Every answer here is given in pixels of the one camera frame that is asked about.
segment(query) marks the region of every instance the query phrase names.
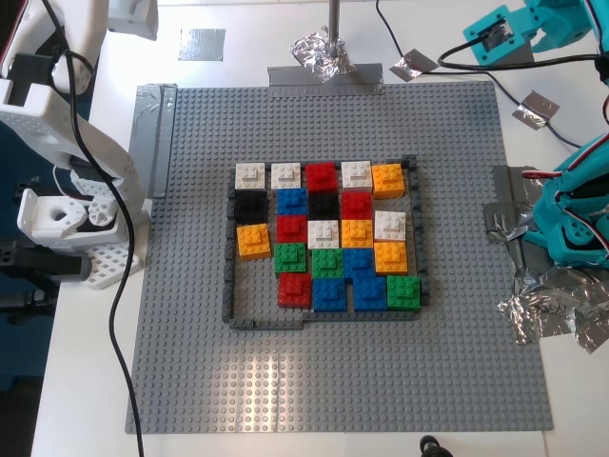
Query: yellow lego brick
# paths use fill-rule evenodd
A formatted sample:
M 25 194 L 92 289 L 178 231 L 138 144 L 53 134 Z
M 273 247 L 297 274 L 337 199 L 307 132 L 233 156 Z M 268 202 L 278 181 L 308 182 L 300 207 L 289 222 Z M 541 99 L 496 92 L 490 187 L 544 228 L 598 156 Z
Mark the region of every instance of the yellow lego brick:
M 374 198 L 401 198 L 405 192 L 400 164 L 372 166 Z
M 343 220 L 343 248 L 372 248 L 372 221 Z
M 406 274 L 406 243 L 375 243 L 374 267 L 379 274 Z
M 237 227 L 237 245 L 241 260 L 256 260 L 270 257 L 270 242 L 266 224 Z

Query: black cable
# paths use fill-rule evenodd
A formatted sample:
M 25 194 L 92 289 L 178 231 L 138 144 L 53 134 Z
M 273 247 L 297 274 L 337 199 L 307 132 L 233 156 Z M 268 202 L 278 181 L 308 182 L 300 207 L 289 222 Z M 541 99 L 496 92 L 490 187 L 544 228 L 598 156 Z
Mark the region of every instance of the black cable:
M 400 49 L 400 44 L 398 43 L 398 39 L 396 38 L 396 35 L 393 34 L 393 30 L 391 29 L 391 27 L 389 27 L 389 23 L 384 18 L 383 13 L 381 12 L 381 9 L 379 8 L 379 1 L 380 0 L 377 0 L 377 13 L 381 16 L 381 19 L 383 19 L 383 22 L 386 25 L 387 30 L 389 30 L 389 34 L 391 35 L 391 39 L 393 40 L 393 43 L 396 45 L 396 48 L 398 49 L 398 52 L 400 53 L 400 57 L 403 57 L 402 50 Z
M 576 54 L 576 55 L 569 55 L 567 57 L 559 57 L 556 59 L 541 60 L 539 62 L 530 62 L 527 64 L 504 64 L 504 65 L 485 65 L 485 66 L 449 64 L 448 62 L 444 61 L 447 57 L 450 57 L 451 55 L 456 54 L 457 52 L 460 52 L 462 50 L 467 50 L 468 48 L 478 45 L 485 39 L 486 39 L 485 35 L 479 36 L 478 38 L 476 38 L 472 41 L 468 41 L 467 43 L 458 45 L 457 47 L 453 48 L 452 50 L 448 50 L 447 52 L 445 52 L 444 54 L 442 54 L 440 56 L 440 58 L 438 59 L 438 65 L 440 65 L 441 67 L 445 67 L 447 69 L 468 70 L 468 71 L 528 70 L 528 69 L 538 69 L 541 67 L 551 67 L 553 65 L 568 64 L 571 62 L 584 62 L 584 61 L 588 61 L 588 60 L 596 60 L 596 58 L 598 57 L 597 54 Z
M 42 2 L 45 5 L 45 9 L 47 10 L 47 13 L 49 14 L 51 21 L 53 22 L 53 25 L 57 31 L 57 35 L 59 36 L 59 39 L 62 42 L 61 44 L 62 44 L 63 48 L 65 49 L 64 54 L 66 55 L 66 61 L 67 61 L 66 63 L 68 66 L 68 77 L 69 77 L 69 95 L 70 95 L 69 111 L 70 111 L 70 115 L 71 115 L 72 131 L 74 133 L 74 138 L 76 139 L 76 143 L 78 144 L 79 148 L 82 150 L 85 157 L 87 157 L 87 160 L 91 163 L 91 165 L 93 166 L 95 171 L 97 171 L 97 173 L 100 175 L 102 180 L 106 183 L 106 185 L 112 192 L 112 195 L 116 199 L 116 203 L 118 204 L 119 208 L 123 212 L 123 216 L 125 217 L 125 222 L 127 225 L 128 254 L 127 254 L 127 260 L 125 262 L 125 272 L 123 273 L 121 282 L 119 283 L 118 289 L 116 290 L 116 294 L 114 295 L 114 300 L 112 301 L 112 306 L 110 308 L 109 319 L 108 319 L 108 331 L 109 331 L 109 337 L 110 337 L 110 341 L 112 343 L 112 347 L 114 348 L 114 352 L 116 353 L 116 358 L 119 361 L 121 370 L 123 371 L 123 375 L 125 376 L 125 382 L 127 383 L 129 400 L 131 403 L 131 409 L 133 411 L 133 419 L 135 422 L 135 432 L 137 435 L 137 447 L 138 447 L 139 456 L 144 457 L 144 443 L 142 440 L 142 428 L 141 428 L 141 424 L 140 424 L 140 414 L 139 414 L 139 411 L 137 408 L 137 401 L 135 398 L 135 389 L 133 388 L 133 383 L 132 383 L 131 377 L 129 375 L 127 363 L 125 362 L 125 357 L 123 357 L 123 353 L 121 352 L 121 349 L 118 345 L 118 341 L 116 340 L 116 333 L 114 330 L 114 320 L 116 317 L 116 310 L 118 308 L 119 301 L 121 300 L 121 296 L 123 295 L 123 291 L 125 289 L 125 285 L 127 283 L 127 279 L 129 277 L 129 273 L 131 270 L 131 264 L 133 262 L 133 253 L 135 250 L 135 229 L 133 227 L 133 221 L 131 220 L 131 216 L 129 215 L 127 205 L 125 204 L 125 201 L 123 200 L 123 197 L 121 196 L 121 194 L 119 193 L 117 188 L 112 183 L 112 178 L 100 167 L 100 165 L 97 163 L 97 161 L 95 160 L 93 155 L 87 149 L 87 145 L 85 145 L 85 143 L 83 141 L 83 138 L 80 133 L 80 129 L 78 127 L 78 113 L 76 111 L 76 108 L 77 108 L 77 106 L 76 106 L 77 105 L 76 79 L 74 76 L 74 66 L 73 66 L 73 60 L 72 60 L 72 56 L 75 56 L 75 54 L 69 50 L 68 40 L 66 38 L 66 35 L 64 34 L 61 24 L 59 23 L 59 20 L 57 19 L 57 16 L 55 15 L 55 12 L 53 11 L 52 7 L 49 4 L 49 0 L 42 0 Z
M 389 23 L 385 20 L 383 14 L 381 13 L 381 9 L 379 8 L 379 0 L 377 0 L 377 13 L 381 16 L 381 19 L 383 19 L 383 22 L 385 24 L 385 26 L 387 27 L 387 30 L 389 31 L 389 34 L 391 35 L 391 38 L 393 39 L 393 42 L 396 45 L 396 48 L 398 50 L 398 53 L 400 54 L 400 57 L 403 57 L 402 54 L 402 50 L 400 49 L 400 45 L 398 44 L 398 40 L 396 39 L 396 36 L 393 33 L 393 30 L 391 29 L 391 26 L 389 26 Z M 462 75 L 470 75 L 470 74 L 483 74 L 485 76 L 488 76 L 489 78 L 491 78 L 493 80 L 493 82 L 497 85 L 497 87 L 505 94 L 505 96 L 507 98 L 509 98 L 512 102 L 514 102 L 514 104 L 516 106 L 519 106 L 521 104 L 521 102 L 519 102 L 516 97 L 514 97 L 514 95 L 512 95 L 504 86 L 502 83 L 499 82 L 499 80 L 493 76 L 491 73 L 489 73 L 488 71 L 484 71 L 484 70 L 472 70 L 472 71 L 425 71 L 423 74 L 429 74 L 429 75 L 438 75 L 438 76 L 462 76 Z M 551 125 L 550 125 L 550 121 L 546 122 L 545 125 L 549 128 L 549 130 L 554 134 L 554 136 L 556 136 L 559 140 L 561 140 L 563 143 L 572 146 L 574 148 L 581 148 L 580 145 L 578 145 L 577 143 L 573 143 L 572 141 L 567 140 L 566 138 L 564 138 L 562 135 L 560 135 Z

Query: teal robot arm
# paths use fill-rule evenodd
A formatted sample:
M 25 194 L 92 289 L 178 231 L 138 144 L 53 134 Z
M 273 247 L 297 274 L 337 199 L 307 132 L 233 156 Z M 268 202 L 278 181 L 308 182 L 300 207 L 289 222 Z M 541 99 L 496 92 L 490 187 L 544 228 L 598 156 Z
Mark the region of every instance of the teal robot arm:
M 609 85 L 609 0 L 525 0 L 510 11 L 502 6 L 463 31 L 478 62 L 496 66 L 534 61 L 534 54 L 568 46 L 594 32 L 595 66 Z M 531 40 L 545 34 L 536 45 Z M 548 249 L 557 265 L 609 269 L 609 133 L 583 146 L 550 172 L 534 208 L 539 231 L 524 239 Z
M 472 46 L 481 65 L 504 65 L 534 61 L 534 54 L 563 48 L 583 38 L 590 30 L 599 42 L 597 69 L 609 83 L 609 1 L 525 0 L 525 7 L 510 11 L 505 5 L 463 31 L 467 41 L 485 37 Z M 536 45 L 531 40 L 545 34 Z

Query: cable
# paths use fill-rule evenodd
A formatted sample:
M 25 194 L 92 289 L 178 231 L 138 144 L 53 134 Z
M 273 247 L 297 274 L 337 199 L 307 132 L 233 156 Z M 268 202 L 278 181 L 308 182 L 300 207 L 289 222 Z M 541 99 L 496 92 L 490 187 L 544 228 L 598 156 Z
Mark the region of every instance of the cable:
M 602 49 L 602 28 L 600 26 L 599 18 L 597 17 L 597 14 L 594 11 L 594 8 L 592 8 L 592 4 L 590 3 L 589 0 L 583 0 L 583 4 L 588 9 L 588 12 L 590 13 L 590 18 L 592 19 L 592 22 L 594 22 L 594 25 L 597 28 L 597 38 L 599 41 L 599 52 L 601 54 L 603 54 L 604 50 Z
M 64 34 L 64 31 L 62 29 L 62 26 L 61 26 L 59 20 L 57 19 L 55 12 L 53 11 L 52 7 L 49 4 L 49 0 L 42 0 L 42 3 L 45 5 L 45 9 L 47 10 L 47 13 L 50 16 L 51 21 L 53 22 L 55 30 L 57 31 L 57 35 L 59 36 L 59 39 L 62 42 L 61 43 L 62 46 L 64 47 L 65 50 L 68 51 L 68 52 L 65 52 L 65 55 L 66 55 L 66 63 L 68 65 L 68 76 L 69 76 L 69 95 L 70 95 L 69 110 L 70 110 L 70 115 L 71 115 L 72 131 L 74 133 L 74 138 L 75 138 L 76 143 L 78 144 L 79 148 L 82 150 L 83 154 L 85 154 L 85 157 L 87 157 L 87 160 L 90 162 L 91 166 L 97 171 L 97 173 L 100 175 L 102 180 L 106 183 L 106 185 L 112 192 L 112 195 L 116 199 L 116 203 L 118 204 L 119 208 L 123 212 L 123 216 L 125 217 L 125 222 L 127 225 L 128 254 L 127 254 L 127 260 L 125 261 L 125 272 L 123 273 L 123 277 L 121 278 L 121 282 L 118 285 L 118 289 L 116 290 L 116 295 L 114 296 L 114 300 L 112 301 L 112 305 L 110 307 L 110 313 L 109 313 L 109 318 L 108 318 L 108 332 L 109 332 L 110 342 L 112 343 L 112 347 L 114 349 L 114 352 L 116 353 L 116 358 L 118 359 L 118 362 L 121 366 L 121 370 L 123 371 L 123 375 L 125 376 L 125 382 L 127 384 L 129 400 L 131 403 L 131 409 L 133 411 L 133 420 L 135 422 L 135 432 L 137 435 L 138 453 L 139 453 L 140 457 L 144 457 L 144 443 L 142 440 L 142 427 L 140 424 L 140 414 L 139 414 L 139 411 L 137 408 L 137 400 L 135 398 L 135 389 L 133 387 L 133 383 L 132 383 L 131 377 L 129 375 L 127 363 L 125 362 L 125 357 L 123 357 L 123 353 L 121 352 L 121 349 L 118 345 L 118 341 L 116 340 L 116 333 L 114 330 L 114 320 L 116 317 L 116 310 L 117 310 L 118 304 L 121 300 L 121 296 L 123 295 L 123 290 L 125 289 L 125 285 L 127 283 L 127 279 L 129 277 L 129 273 L 131 270 L 131 264 L 133 262 L 133 253 L 135 250 L 135 229 L 133 227 L 133 221 L 131 220 L 131 216 L 129 215 L 127 205 L 125 204 L 125 201 L 123 200 L 123 197 L 121 196 L 121 194 L 119 193 L 117 188 L 112 183 L 112 178 L 100 167 L 100 165 L 97 163 L 97 161 L 95 160 L 93 155 L 87 149 L 87 145 L 85 145 L 85 143 L 83 141 L 83 138 L 80 133 L 80 129 L 78 127 L 78 113 L 76 111 L 77 96 L 76 96 L 76 80 L 75 80 L 75 76 L 74 76 L 74 66 L 73 66 L 73 60 L 72 60 L 73 54 L 71 53 L 71 51 L 69 51 L 68 40 L 66 38 L 66 35 Z
M 384 18 L 383 13 L 381 12 L 381 8 L 379 8 L 379 1 L 380 0 L 377 0 L 377 13 L 381 16 L 381 19 L 383 19 L 383 22 L 384 22 L 385 26 L 387 27 L 387 30 L 389 30 L 391 39 L 393 40 L 393 43 L 396 45 L 396 48 L 398 49 L 398 52 L 400 53 L 400 57 L 403 57 L 402 49 L 400 48 L 398 39 L 396 38 L 396 35 L 393 34 L 393 30 L 389 26 L 389 23 L 387 22 L 387 20 Z
M 61 184 L 59 184 L 59 180 L 57 179 L 57 166 L 55 165 L 53 167 L 53 180 L 55 181 L 55 186 L 57 186 L 57 190 L 59 190 L 59 192 L 64 196 L 64 197 L 68 197 L 68 198 L 73 198 L 75 200 L 83 200 L 85 202 L 90 202 L 92 200 L 92 198 L 87 198 L 86 195 L 75 195 L 75 194 L 69 194 L 67 193 L 64 188 L 61 187 Z
M 469 71 L 529 70 L 529 69 L 538 69 L 541 67 L 551 67 L 554 65 L 568 64 L 571 62 L 584 62 L 584 61 L 589 61 L 589 60 L 596 60 L 596 58 L 598 57 L 597 54 L 576 54 L 576 55 L 569 55 L 567 57 L 559 57 L 556 59 L 541 60 L 539 62 L 530 62 L 527 64 L 504 64 L 504 65 L 486 65 L 486 66 L 450 64 L 448 62 L 445 62 L 445 59 L 447 57 L 450 57 L 451 55 L 456 54 L 457 52 L 460 52 L 462 50 L 467 50 L 468 48 L 476 46 L 479 43 L 481 43 L 482 41 L 484 41 L 486 38 L 487 38 L 486 35 L 479 36 L 478 38 L 476 38 L 472 41 L 468 41 L 467 43 L 463 43 L 462 45 L 459 45 L 459 46 L 453 48 L 452 50 L 448 50 L 447 52 L 445 52 L 444 54 L 442 54 L 440 56 L 440 58 L 438 59 L 438 65 L 440 65 L 441 67 L 445 67 L 447 69 L 469 70 Z
M 400 45 L 398 44 L 398 40 L 396 39 L 395 34 L 393 33 L 393 30 L 391 29 L 391 26 L 389 26 L 389 23 L 385 20 L 383 13 L 381 12 L 381 9 L 379 8 L 379 0 L 377 0 L 376 3 L 376 7 L 377 7 L 377 13 L 381 16 L 381 19 L 383 19 L 383 22 L 385 24 L 385 26 L 387 27 L 387 30 L 389 31 L 389 34 L 391 35 L 391 38 L 393 39 L 394 44 L 396 45 L 396 49 L 398 50 L 398 53 L 400 54 L 400 57 L 403 57 L 403 53 L 402 53 L 402 49 L 400 48 Z M 476 71 L 426 71 L 423 74 L 428 74 L 428 75 L 438 75 L 438 76 L 462 76 L 462 75 L 470 75 L 470 74 L 483 74 L 485 76 L 488 76 L 489 78 L 491 78 L 493 80 L 493 82 L 497 85 L 497 87 L 505 94 L 505 96 L 507 98 L 509 98 L 516 106 L 519 106 L 521 103 L 503 86 L 502 83 L 499 82 L 499 80 L 493 76 L 491 73 L 489 73 L 488 71 L 483 71 L 483 70 L 476 70 Z M 572 141 L 567 140 L 566 138 L 564 138 L 562 135 L 560 135 L 555 129 L 554 127 L 552 127 L 552 125 L 550 124 L 550 121 L 545 123 L 546 127 L 548 127 L 548 129 L 554 134 L 554 136 L 556 136 L 559 140 L 561 140 L 563 143 L 572 146 L 576 149 L 580 149 L 581 146 L 578 145 L 577 143 L 574 143 Z

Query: red lego brick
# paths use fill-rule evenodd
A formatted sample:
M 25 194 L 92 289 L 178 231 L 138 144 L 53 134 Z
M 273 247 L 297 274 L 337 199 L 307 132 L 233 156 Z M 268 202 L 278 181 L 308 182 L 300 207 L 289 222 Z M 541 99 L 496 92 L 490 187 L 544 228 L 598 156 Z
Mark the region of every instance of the red lego brick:
M 277 304 L 279 308 L 311 309 L 311 275 L 280 274 Z
M 304 171 L 309 193 L 339 191 L 339 181 L 336 179 L 333 163 L 307 165 Z
M 372 195 L 362 192 L 343 192 L 343 219 L 372 220 Z
M 306 216 L 277 216 L 277 243 L 306 241 Z

